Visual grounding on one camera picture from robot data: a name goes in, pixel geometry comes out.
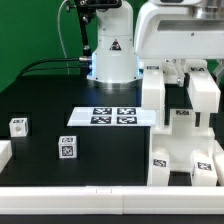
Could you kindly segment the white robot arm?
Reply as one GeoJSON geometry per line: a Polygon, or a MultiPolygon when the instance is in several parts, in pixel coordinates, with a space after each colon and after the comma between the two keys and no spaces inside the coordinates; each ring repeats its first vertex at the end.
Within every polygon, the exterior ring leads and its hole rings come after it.
{"type": "Polygon", "coordinates": [[[224,0],[148,0],[137,17],[124,1],[97,11],[98,45],[88,80],[107,87],[142,78],[158,59],[223,59],[224,0]]]}

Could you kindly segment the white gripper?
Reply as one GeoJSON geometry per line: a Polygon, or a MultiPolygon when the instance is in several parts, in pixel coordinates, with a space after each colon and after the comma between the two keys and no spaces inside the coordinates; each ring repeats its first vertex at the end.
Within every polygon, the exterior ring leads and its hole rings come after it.
{"type": "Polygon", "coordinates": [[[148,0],[139,11],[135,52],[140,59],[176,59],[177,84],[184,86],[182,59],[218,59],[216,83],[224,75],[224,0],[148,0]]]}

